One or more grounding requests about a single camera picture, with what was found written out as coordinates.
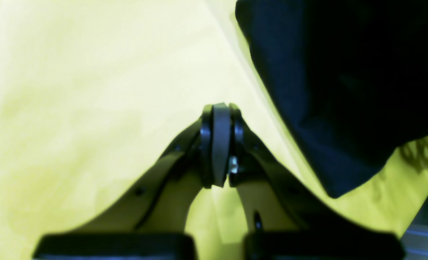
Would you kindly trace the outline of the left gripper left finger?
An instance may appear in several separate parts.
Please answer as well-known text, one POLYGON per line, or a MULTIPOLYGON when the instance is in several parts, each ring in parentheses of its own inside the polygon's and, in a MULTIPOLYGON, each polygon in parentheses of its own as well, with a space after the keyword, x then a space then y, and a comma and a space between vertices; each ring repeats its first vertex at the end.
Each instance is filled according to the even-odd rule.
POLYGON ((125 194, 79 228, 44 236, 33 259, 197 259, 186 219, 201 189, 225 183, 231 124, 227 105, 205 106, 125 194))

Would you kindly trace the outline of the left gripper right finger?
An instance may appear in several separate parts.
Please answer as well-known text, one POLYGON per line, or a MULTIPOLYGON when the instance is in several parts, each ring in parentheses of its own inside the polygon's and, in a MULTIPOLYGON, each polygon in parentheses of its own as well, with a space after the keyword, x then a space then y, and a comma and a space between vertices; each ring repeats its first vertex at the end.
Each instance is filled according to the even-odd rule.
POLYGON ((395 235, 359 226, 314 195, 284 167, 230 104, 229 183, 240 197, 247 260, 402 260, 395 235))

